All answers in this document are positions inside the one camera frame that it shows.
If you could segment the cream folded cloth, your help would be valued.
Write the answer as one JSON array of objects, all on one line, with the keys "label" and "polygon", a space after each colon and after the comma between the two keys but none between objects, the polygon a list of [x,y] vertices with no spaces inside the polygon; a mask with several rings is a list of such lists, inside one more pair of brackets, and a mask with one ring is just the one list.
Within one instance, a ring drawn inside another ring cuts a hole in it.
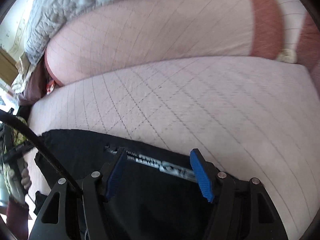
[{"label": "cream folded cloth", "polygon": [[18,75],[11,84],[11,88],[15,94],[19,94],[24,92],[36,66],[31,64],[26,54],[23,53],[16,62],[15,67],[18,70]]}]

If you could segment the black pants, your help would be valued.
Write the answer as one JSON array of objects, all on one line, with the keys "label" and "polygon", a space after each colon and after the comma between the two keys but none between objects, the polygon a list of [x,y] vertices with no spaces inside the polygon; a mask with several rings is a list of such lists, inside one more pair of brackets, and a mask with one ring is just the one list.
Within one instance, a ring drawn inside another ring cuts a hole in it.
[{"label": "black pants", "polygon": [[[111,163],[119,148],[127,151],[116,195],[101,205],[108,239],[204,239],[213,206],[201,193],[190,157],[79,129],[52,130],[40,141],[75,182]],[[53,189],[62,174],[40,153],[35,161]]]}]

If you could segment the dark maroon folded cloth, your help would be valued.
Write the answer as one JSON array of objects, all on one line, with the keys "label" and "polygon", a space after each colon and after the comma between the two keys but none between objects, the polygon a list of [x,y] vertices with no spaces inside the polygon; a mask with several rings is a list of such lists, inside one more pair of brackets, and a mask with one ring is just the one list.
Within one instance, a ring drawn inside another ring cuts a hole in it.
[{"label": "dark maroon folded cloth", "polygon": [[30,76],[25,90],[17,94],[19,106],[30,106],[36,103],[47,94],[48,74],[44,57],[39,61],[35,70]]}]

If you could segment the cream tassel knot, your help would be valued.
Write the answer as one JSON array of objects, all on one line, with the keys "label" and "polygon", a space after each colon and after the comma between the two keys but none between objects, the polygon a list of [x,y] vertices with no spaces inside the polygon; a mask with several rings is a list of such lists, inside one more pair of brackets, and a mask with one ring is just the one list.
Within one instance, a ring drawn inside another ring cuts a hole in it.
[{"label": "cream tassel knot", "polygon": [[276,60],[279,62],[295,64],[297,63],[297,53],[293,49],[286,48],[278,54]]}]

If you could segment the red white small packet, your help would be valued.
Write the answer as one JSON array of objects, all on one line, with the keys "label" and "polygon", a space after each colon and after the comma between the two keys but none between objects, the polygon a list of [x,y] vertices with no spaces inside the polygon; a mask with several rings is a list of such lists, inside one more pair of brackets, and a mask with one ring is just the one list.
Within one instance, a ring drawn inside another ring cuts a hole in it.
[{"label": "red white small packet", "polygon": [[56,83],[55,83],[55,81],[53,79],[50,79],[47,82],[47,85],[46,85],[47,95],[49,95],[50,93],[52,93],[54,91],[55,85],[56,85]]}]

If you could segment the pink checked bed sheet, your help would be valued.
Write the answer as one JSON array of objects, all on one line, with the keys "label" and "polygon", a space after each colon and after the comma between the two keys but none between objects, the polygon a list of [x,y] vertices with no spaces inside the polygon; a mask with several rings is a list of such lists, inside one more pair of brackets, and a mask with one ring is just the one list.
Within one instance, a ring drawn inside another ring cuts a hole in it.
[{"label": "pink checked bed sheet", "polygon": [[304,66],[201,57],[115,70],[54,90],[29,127],[79,128],[177,153],[198,148],[240,178],[257,177],[289,239],[319,210],[319,98]]}]

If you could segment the pink checked bolster cushion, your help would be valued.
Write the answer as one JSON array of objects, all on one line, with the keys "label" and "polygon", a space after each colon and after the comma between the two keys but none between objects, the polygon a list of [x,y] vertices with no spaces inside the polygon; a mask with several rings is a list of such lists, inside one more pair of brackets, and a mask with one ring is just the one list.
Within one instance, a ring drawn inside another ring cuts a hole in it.
[{"label": "pink checked bolster cushion", "polygon": [[63,86],[169,59],[275,59],[283,39],[276,0],[120,0],[66,24],[48,43],[45,60]]}]

